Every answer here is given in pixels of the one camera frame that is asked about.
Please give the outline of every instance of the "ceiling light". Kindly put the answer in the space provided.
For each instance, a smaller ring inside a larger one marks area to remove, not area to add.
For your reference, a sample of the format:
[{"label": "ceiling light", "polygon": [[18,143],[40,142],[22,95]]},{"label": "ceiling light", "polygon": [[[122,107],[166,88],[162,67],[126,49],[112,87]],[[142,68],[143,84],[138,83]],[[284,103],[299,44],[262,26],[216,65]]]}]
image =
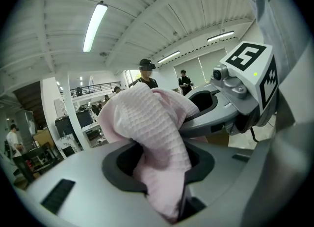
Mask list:
[{"label": "ceiling light", "polygon": [[179,53],[180,53],[180,51],[173,52],[173,54],[170,54],[169,56],[164,57],[163,59],[159,60],[158,63],[164,62],[165,60],[167,60],[167,59],[169,59],[169,58],[171,58],[171,57],[173,57],[173,56],[175,56],[175,55],[177,55]]},{"label": "ceiling light", "polygon": [[97,32],[98,26],[104,14],[106,13],[107,9],[108,7],[102,3],[99,3],[96,5],[96,8],[89,22],[87,33],[85,36],[84,47],[83,47],[84,52],[90,52],[90,50],[92,49],[93,41]]},{"label": "ceiling light", "polygon": [[234,31],[230,31],[230,32],[222,33],[222,34],[217,35],[217,36],[210,37],[209,39],[207,39],[207,42],[213,41],[215,39],[218,39],[218,38],[221,38],[221,37],[224,37],[224,36],[232,35],[233,33],[234,33]]}]

